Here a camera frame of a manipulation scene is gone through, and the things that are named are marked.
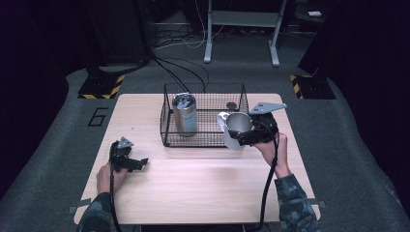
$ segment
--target white mug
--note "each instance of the white mug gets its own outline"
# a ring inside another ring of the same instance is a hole
[[[217,116],[220,129],[223,131],[223,142],[225,146],[232,150],[240,150],[244,148],[239,144],[237,139],[231,138],[229,131],[245,132],[250,131],[253,128],[252,120],[246,113],[234,112],[226,113],[221,112]]]

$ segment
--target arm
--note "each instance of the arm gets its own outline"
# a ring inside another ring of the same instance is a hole
[[[114,171],[114,191],[120,188],[127,174],[127,169],[120,172]],[[110,165],[109,163],[102,166],[97,174],[97,192],[98,195],[88,206],[84,215],[79,222],[76,231],[109,231],[111,214],[111,201],[109,194]]]
[[[322,231],[317,222],[316,214],[308,202],[308,197],[299,185],[295,175],[290,171],[287,162],[287,136],[279,133],[278,165],[275,168],[277,179],[275,185],[278,192],[279,220],[283,232],[290,231]],[[254,144],[265,161],[271,165],[275,157],[274,141]]]

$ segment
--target silver cylinder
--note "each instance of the silver cylinder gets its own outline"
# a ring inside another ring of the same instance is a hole
[[[196,133],[196,100],[190,93],[177,94],[172,100],[175,126],[181,136],[188,137]]]

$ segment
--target wooden table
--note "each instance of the wooden table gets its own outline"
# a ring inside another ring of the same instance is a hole
[[[249,108],[258,102],[281,103],[276,94],[247,94]],[[255,223],[270,166],[256,148],[168,148],[160,136],[161,94],[121,95],[112,113],[81,199],[97,196],[96,174],[109,159],[111,143],[125,136],[134,143],[130,158],[148,158],[141,171],[128,173],[116,192],[120,224]],[[285,109],[274,112],[279,131],[288,136],[288,159],[308,198],[314,198]],[[79,207],[79,223],[87,206]],[[320,212],[313,209],[318,218]],[[278,199],[272,182],[266,221],[278,221]]]

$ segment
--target person's hand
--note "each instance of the person's hand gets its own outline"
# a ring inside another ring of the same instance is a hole
[[[111,174],[110,164],[106,164],[100,168],[97,174],[97,192],[98,194],[102,192],[109,192],[109,176]],[[114,192],[120,188],[123,184],[124,178],[126,177],[128,170],[126,168],[121,169],[120,172],[113,171],[114,175]]]
[[[278,142],[278,165],[275,168],[275,174],[278,178],[290,175],[292,172],[287,164],[287,136],[284,133],[278,133],[276,136]],[[275,157],[275,142],[270,141],[267,143],[256,143],[252,145],[262,153],[265,161],[272,165],[272,161]]]

